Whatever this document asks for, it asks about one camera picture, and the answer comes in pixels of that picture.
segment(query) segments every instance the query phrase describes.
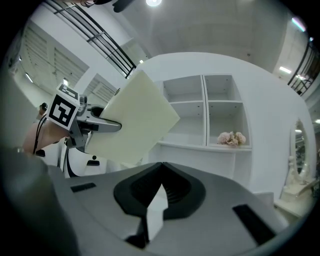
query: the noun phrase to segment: black railing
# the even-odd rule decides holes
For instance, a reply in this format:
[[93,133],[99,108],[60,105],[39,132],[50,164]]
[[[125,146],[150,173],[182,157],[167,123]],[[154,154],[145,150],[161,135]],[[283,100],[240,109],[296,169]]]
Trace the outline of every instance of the black railing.
[[130,76],[136,65],[116,41],[80,6],[54,0],[46,0],[44,5],[77,31],[126,79]]
[[313,84],[319,71],[319,51],[313,46],[312,42],[308,42],[301,62],[288,82],[288,86],[302,96]]

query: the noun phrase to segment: curved white wall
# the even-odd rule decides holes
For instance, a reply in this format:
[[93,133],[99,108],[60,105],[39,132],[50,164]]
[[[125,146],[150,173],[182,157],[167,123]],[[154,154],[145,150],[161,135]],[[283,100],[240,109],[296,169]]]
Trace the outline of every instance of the curved white wall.
[[310,170],[316,169],[316,142],[304,100],[266,70],[249,62],[213,53],[180,52],[140,64],[154,82],[203,74],[231,74],[247,110],[251,129],[252,192],[280,197],[288,172],[291,125],[303,122],[310,141]]

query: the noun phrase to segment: person's hand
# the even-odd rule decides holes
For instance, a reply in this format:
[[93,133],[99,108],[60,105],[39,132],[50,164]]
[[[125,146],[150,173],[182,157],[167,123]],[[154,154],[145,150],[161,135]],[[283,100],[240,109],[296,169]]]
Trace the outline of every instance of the person's hand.
[[[38,127],[38,123],[33,123],[26,135],[26,138],[22,146],[25,152],[33,153],[34,151],[37,127]],[[35,151],[38,151],[68,136],[69,136],[68,130],[47,120],[43,124],[40,130],[39,137],[38,137],[38,144]]]

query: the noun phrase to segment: white cabinet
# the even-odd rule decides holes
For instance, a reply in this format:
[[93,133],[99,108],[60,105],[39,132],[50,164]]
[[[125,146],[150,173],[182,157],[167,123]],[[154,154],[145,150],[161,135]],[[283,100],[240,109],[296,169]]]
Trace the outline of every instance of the white cabinet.
[[[180,116],[148,153],[145,163],[171,162],[234,179],[248,187],[252,149],[245,104],[230,74],[155,82]],[[245,145],[220,145],[222,132],[241,132]]]

